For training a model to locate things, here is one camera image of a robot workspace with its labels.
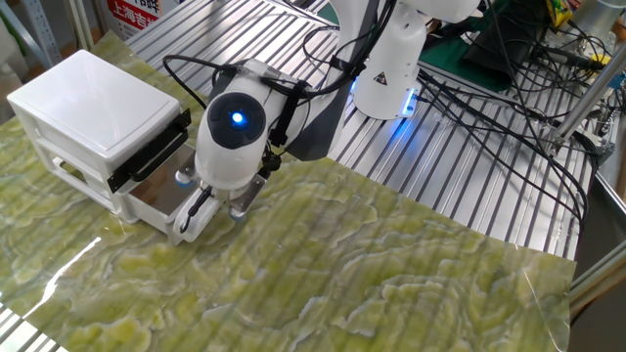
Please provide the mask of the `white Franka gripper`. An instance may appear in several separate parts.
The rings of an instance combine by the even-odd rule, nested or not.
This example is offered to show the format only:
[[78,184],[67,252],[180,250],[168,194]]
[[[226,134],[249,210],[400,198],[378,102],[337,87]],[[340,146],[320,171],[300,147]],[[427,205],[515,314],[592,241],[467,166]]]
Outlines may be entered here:
[[204,230],[223,202],[214,197],[208,197],[200,206],[198,212],[189,216],[189,210],[201,198],[202,189],[194,190],[179,206],[172,223],[171,242],[193,242]]

